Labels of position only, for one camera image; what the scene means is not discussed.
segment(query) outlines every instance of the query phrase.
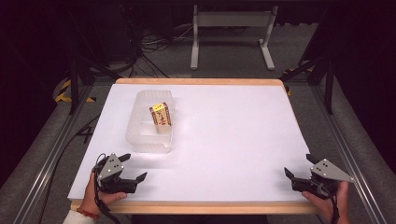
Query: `black cable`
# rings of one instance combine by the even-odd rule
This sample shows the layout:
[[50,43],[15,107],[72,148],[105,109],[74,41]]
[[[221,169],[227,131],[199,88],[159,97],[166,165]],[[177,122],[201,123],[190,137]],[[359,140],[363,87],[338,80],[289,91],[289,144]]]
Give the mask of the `black cable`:
[[145,72],[145,70],[143,70],[143,69],[139,66],[139,64],[136,64],[136,66],[137,66],[137,68],[140,69],[140,71],[142,71],[144,74],[146,74],[146,75],[148,75],[148,76],[150,76],[150,77],[155,77],[154,75]]
[[37,222],[38,224],[40,224],[41,221],[42,221],[42,219],[43,219],[44,212],[45,212],[45,209],[46,209],[46,205],[47,205],[48,199],[49,199],[49,197],[50,197],[50,189],[51,189],[51,187],[52,187],[53,177],[55,176],[56,169],[58,168],[58,164],[59,164],[59,162],[61,161],[62,155],[64,154],[65,150],[69,147],[69,145],[71,144],[71,142],[78,136],[78,134],[84,132],[84,131],[89,127],[89,125],[90,125],[92,122],[94,122],[96,119],[98,119],[99,117],[100,117],[100,114],[97,115],[97,116],[96,116],[95,118],[93,118],[92,120],[90,120],[90,121],[89,121],[86,125],[84,125],[84,127],[82,127],[80,130],[78,130],[78,132],[75,133],[75,134],[70,138],[70,140],[66,143],[66,145],[65,145],[64,148],[62,149],[61,155],[59,156],[58,160],[56,161],[55,166],[54,166],[54,168],[53,168],[53,170],[52,170],[52,173],[51,173],[51,175],[50,175],[50,177],[49,177],[49,185],[48,185],[48,188],[47,188],[46,197],[45,197],[44,202],[43,202],[43,205],[42,205],[42,207],[41,207],[40,217],[39,217],[38,222]]
[[319,222],[320,222],[321,224],[326,224],[326,223],[322,220],[322,218],[320,217],[320,215],[317,215],[317,218],[318,218],[318,220],[319,220]]
[[152,73],[154,73],[155,77],[158,77],[158,75],[157,75],[157,73],[155,72],[154,68],[152,68],[152,67],[149,65],[149,63],[148,63],[148,61],[146,60],[146,58],[143,58],[143,57],[142,57],[142,59],[143,59],[143,61],[145,61],[146,65],[147,65],[149,68],[151,68],[151,71],[152,71]]
[[330,197],[330,200],[332,201],[332,224],[337,224],[338,219],[340,218],[340,214],[338,212],[338,207],[337,207],[337,194],[334,195],[335,198],[334,199],[326,188],[323,189],[326,191],[326,193]]
[[129,76],[128,77],[132,77],[132,74],[134,73],[134,66],[132,65],[132,67],[131,67],[131,73],[129,74]]
[[[146,47],[146,45],[148,45],[150,43],[156,44],[156,47],[155,48]],[[164,39],[161,40],[160,39],[160,40],[154,40],[154,41],[151,41],[151,42],[142,43],[141,44],[141,49],[142,50],[145,49],[143,51],[144,53],[152,53],[152,52],[155,52],[155,51],[164,51],[164,50],[168,49],[170,46],[171,46],[171,44],[168,43],[166,40],[164,40]]]
[[157,35],[155,35],[154,33],[148,33],[148,34],[146,34],[146,35],[143,35],[143,37],[142,37],[142,40],[140,41],[141,42],[141,44],[143,44],[143,45],[147,45],[147,44],[149,44],[149,43],[153,43],[153,42],[161,42],[161,41],[163,41],[164,39],[161,39],[161,38],[159,38]]
[[[109,69],[109,68],[107,68],[107,70],[109,70],[109,71],[111,71],[111,72],[113,72],[113,73],[119,74],[119,73],[122,73],[122,72],[128,70],[128,68],[132,67],[132,66],[134,65],[134,61],[135,61],[135,60],[131,60],[129,63],[125,64],[125,65],[122,66],[122,67],[115,68],[115,69]],[[90,70],[90,71],[91,71],[92,73],[94,73],[95,75],[97,75],[97,76],[106,76],[106,74],[104,74],[104,73],[101,72],[101,71],[92,71],[92,70]]]
[[166,75],[159,67],[157,67],[157,65],[155,65],[155,63],[153,63],[148,57],[146,57],[145,54],[142,54],[142,57],[145,58],[145,59],[147,59],[158,71],[160,71],[160,72],[163,74],[163,76],[169,77],[169,76]]
[[246,30],[247,30],[247,27],[234,27],[234,26],[229,26],[229,27],[226,27],[226,29],[225,29],[225,31],[231,32],[236,35],[241,35]]

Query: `metal stand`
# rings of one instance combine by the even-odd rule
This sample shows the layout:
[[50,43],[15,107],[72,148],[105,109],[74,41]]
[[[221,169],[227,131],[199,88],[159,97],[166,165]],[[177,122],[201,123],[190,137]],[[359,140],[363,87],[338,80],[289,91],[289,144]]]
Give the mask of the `metal stand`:
[[108,70],[99,63],[96,63],[86,58],[82,58],[75,52],[74,60],[70,63],[71,98],[72,98],[72,106],[69,112],[70,115],[72,115],[76,111],[76,108],[78,107],[79,104],[78,77],[81,78],[84,85],[92,85],[95,81],[92,72],[90,71],[90,67],[95,68],[96,70],[100,71],[101,73],[105,74],[108,77],[114,78],[115,80],[121,78],[121,76]]
[[320,81],[326,76],[326,87],[324,92],[324,104],[326,105],[329,114],[332,114],[332,84],[333,84],[333,64],[329,58],[319,57],[308,63],[297,67],[296,69],[289,71],[286,75],[283,75],[279,79],[283,82],[295,77],[305,71],[306,69],[315,66],[309,75],[307,82],[311,86],[317,86]]
[[274,26],[277,7],[273,7],[272,11],[202,11],[198,12],[197,6],[194,6],[193,15],[193,43],[191,53],[191,70],[198,69],[198,53],[199,39],[198,27],[214,27],[214,26],[263,26],[265,29],[264,39],[260,39],[260,48],[264,56],[268,70],[275,70],[274,63],[268,50],[268,41]]

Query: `cable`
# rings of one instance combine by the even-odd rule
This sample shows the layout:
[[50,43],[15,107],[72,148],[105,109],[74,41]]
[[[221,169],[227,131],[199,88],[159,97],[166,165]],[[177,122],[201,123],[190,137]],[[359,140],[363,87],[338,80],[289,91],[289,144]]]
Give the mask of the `cable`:
[[165,77],[169,77],[168,75],[166,75],[159,67],[157,67],[157,65],[155,65],[155,63],[153,63],[148,57],[146,57],[145,54],[142,54],[142,57],[147,59],[155,68],[157,68],[158,71],[161,72],[161,74],[163,74],[163,76]]
[[[156,47],[154,48],[148,48],[148,45],[156,45]],[[146,34],[142,37],[141,41],[140,41],[140,48],[142,49],[143,52],[145,53],[152,53],[154,51],[157,50],[164,50],[167,49],[170,46],[170,43],[168,43],[165,39],[160,39],[158,36],[156,36],[155,34]]]
[[320,215],[317,215],[317,218],[318,218],[318,220],[319,220],[319,222],[320,222],[321,224],[326,224],[326,223],[322,220],[322,218],[320,217]]
[[332,201],[332,224],[337,224],[338,219],[340,218],[340,214],[338,212],[338,207],[337,207],[337,194],[334,195],[335,198],[334,199],[326,188],[323,189],[330,196],[330,200]]
[[101,157],[101,156],[103,156],[103,159],[106,157],[106,154],[105,153],[101,153],[99,156],[98,156],[98,158],[96,159],[96,165],[99,163],[99,158]]
[[155,72],[154,68],[152,68],[152,67],[149,65],[148,60],[147,60],[146,58],[144,58],[144,57],[142,57],[142,59],[143,59],[143,61],[145,61],[145,63],[147,64],[147,66],[148,66],[149,68],[151,68],[151,71],[154,73],[155,77],[158,77],[158,75],[157,75],[157,73]]
[[150,77],[155,77],[154,75],[151,75],[151,74],[145,72],[145,70],[143,70],[143,69],[139,66],[139,64],[136,64],[136,66],[137,66],[137,68],[140,69],[140,71],[142,71],[144,74],[146,74],[146,75],[148,75],[148,76],[150,76]]
[[128,77],[132,77],[132,74],[134,73],[134,66],[132,65],[132,67],[131,67],[131,73],[129,74],[129,76]]
[[[126,71],[126,70],[128,70],[128,68],[130,68],[130,67],[132,67],[133,65],[134,65],[134,62],[135,62],[135,59],[133,59],[133,60],[131,60],[129,63],[127,63],[127,64],[125,64],[124,66],[122,66],[122,67],[119,67],[119,68],[114,68],[114,69],[108,69],[107,68],[107,70],[109,70],[109,71],[111,71],[111,72],[113,72],[113,73],[116,73],[116,74],[120,74],[120,73],[122,73],[122,72],[124,72],[124,71]],[[105,76],[106,74],[104,74],[103,72],[101,72],[101,71],[97,71],[96,69],[95,70],[90,70],[94,75],[97,75],[97,76]]]
[[[184,35],[186,35],[190,30],[192,29],[192,26],[190,26],[186,31],[184,31],[181,35],[179,35],[179,36],[177,36],[177,37],[174,37],[173,38],[173,43],[180,43],[181,41],[183,41],[183,40],[185,40],[185,39],[189,39],[189,40],[192,40],[191,38],[187,38],[187,37],[184,37]],[[144,41],[144,38],[145,37],[149,37],[149,39],[148,39],[148,41]],[[157,46],[155,47],[155,48],[148,48],[148,47],[146,47],[146,46],[148,46],[148,45],[154,45],[154,44],[156,44]],[[141,43],[141,45],[142,45],[142,49],[149,49],[149,50],[151,50],[150,52],[146,52],[146,53],[151,53],[151,52],[154,52],[154,51],[156,51],[156,50],[158,50],[158,51],[163,51],[163,50],[165,50],[165,49],[167,49],[167,48],[169,48],[172,44],[171,43],[167,43],[167,40],[166,39],[159,39],[159,38],[156,38],[156,39],[151,39],[150,38],[150,34],[148,34],[148,35],[145,35],[144,37],[143,37],[143,39],[142,39],[142,43]]]
[[246,29],[247,29],[247,27],[228,26],[228,27],[225,27],[224,30],[228,31],[228,32],[231,32],[233,34],[236,34],[236,35],[240,35],[240,34],[244,33],[246,31]]
[[43,219],[44,212],[45,212],[45,209],[46,209],[46,205],[47,205],[47,202],[48,202],[48,199],[49,199],[49,196],[50,196],[50,189],[51,189],[51,187],[52,187],[53,177],[55,177],[56,169],[58,168],[58,164],[59,164],[59,162],[61,161],[62,155],[64,154],[65,150],[69,147],[69,145],[71,144],[71,142],[78,136],[78,134],[84,132],[84,131],[89,127],[89,125],[90,125],[92,122],[94,122],[96,119],[98,119],[99,117],[100,117],[100,114],[97,115],[97,116],[96,116],[95,118],[93,118],[92,120],[90,120],[90,121],[89,121],[87,124],[85,124],[84,127],[82,127],[80,130],[78,130],[78,132],[75,133],[75,134],[70,138],[70,140],[66,143],[66,145],[65,145],[64,148],[62,149],[61,155],[59,156],[58,160],[56,161],[55,166],[54,166],[54,168],[53,168],[53,170],[52,170],[52,173],[51,173],[51,175],[50,175],[50,177],[49,177],[49,185],[48,185],[48,188],[47,188],[46,197],[45,197],[45,199],[44,199],[43,206],[41,207],[40,217],[39,217],[38,222],[37,222],[38,224],[40,224],[41,221],[42,221],[42,219]]

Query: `wrist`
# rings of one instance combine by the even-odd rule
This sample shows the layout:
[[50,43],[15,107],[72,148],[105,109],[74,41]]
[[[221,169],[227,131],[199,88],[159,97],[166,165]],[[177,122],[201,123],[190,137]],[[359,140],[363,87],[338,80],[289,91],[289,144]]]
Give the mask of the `wrist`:
[[337,224],[350,224],[349,216],[340,217]]
[[79,209],[84,210],[87,213],[91,213],[93,215],[99,216],[101,214],[100,209],[96,205],[96,203],[84,203],[82,202]]
[[81,207],[77,209],[77,212],[81,213],[85,217],[90,217],[93,220],[97,220],[100,217],[99,214],[93,214],[91,212],[82,209]]

